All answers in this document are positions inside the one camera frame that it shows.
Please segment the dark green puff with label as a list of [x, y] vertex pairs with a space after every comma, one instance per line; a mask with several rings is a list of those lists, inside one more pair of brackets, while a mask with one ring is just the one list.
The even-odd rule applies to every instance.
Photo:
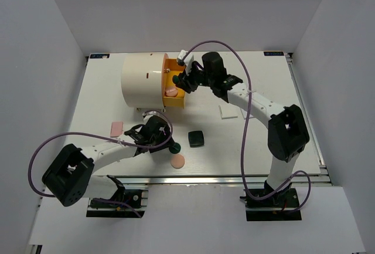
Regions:
[[172, 154], [179, 154], [181, 151], [181, 146], [179, 143], [174, 143], [172, 146], [169, 147], [169, 151]]

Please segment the pink puff with strap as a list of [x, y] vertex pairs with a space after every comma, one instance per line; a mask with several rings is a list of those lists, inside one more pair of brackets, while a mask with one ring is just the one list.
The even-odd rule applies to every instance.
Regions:
[[176, 87], [167, 87], [165, 89], [166, 97], [176, 97], [178, 95], [178, 89]]

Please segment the yellow drawer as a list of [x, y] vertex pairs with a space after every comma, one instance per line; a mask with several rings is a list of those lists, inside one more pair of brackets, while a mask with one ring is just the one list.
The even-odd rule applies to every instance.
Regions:
[[172, 81], [174, 76], [178, 76], [184, 71], [184, 67], [179, 66], [176, 59], [165, 59], [163, 74], [163, 105], [165, 107], [185, 107], [185, 91], [178, 88]]

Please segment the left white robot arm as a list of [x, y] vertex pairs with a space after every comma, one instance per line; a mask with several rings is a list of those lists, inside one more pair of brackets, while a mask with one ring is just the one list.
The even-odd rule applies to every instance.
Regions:
[[124, 133], [132, 141], [106, 138], [103, 143], [88, 147], [65, 145], [42, 176], [42, 182], [65, 206], [81, 198], [97, 198], [110, 206], [126, 204], [125, 187], [112, 175], [96, 176], [95, 172], [121, 160], [137, 158], [176, 145], [168, 121], [151, 115], [146, 123], [133, 126]]

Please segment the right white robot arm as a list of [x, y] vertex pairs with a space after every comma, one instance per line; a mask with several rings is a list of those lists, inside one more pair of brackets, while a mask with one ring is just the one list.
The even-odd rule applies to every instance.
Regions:
[[301, 108], [295, 104], [286, 107], [253, 92], [250, 82], [244, 83], [241, 78], [227, 73], [217, 52], [205, 53], [202, 63], [198, 63], [190, 52], [181, 50], [176, 61], [185, 68], [172, 79], [176, 87], [186, 93], [199, 86], [208, 87], [216, 97], [244, 110], [247, 116], [253, 116], [265, 126], [267, 147], [272, 154], [270, 172], [260, 195], [252, 194], [248, 188], [245, 192], [253, 201], [280, 205], [297, 174], [295, 163], [310, 140]]

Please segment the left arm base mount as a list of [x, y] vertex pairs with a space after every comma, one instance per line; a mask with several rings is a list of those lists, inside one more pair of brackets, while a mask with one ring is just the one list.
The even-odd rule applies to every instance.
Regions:
[[123, 184], [113, 176], [93, 176], [84, 193], [88, 199], [88, 218], [137, 218], [143, 217], [148, 200], [144, 185]]

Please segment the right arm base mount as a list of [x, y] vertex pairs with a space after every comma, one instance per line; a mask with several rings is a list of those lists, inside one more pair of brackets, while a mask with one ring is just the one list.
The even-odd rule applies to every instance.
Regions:
[[240, 197], [245, 205], [248, 222], [301, 221], [299, 198], [295, 188], [279, 192], [262, 201], [251, 199], [247, 194]]

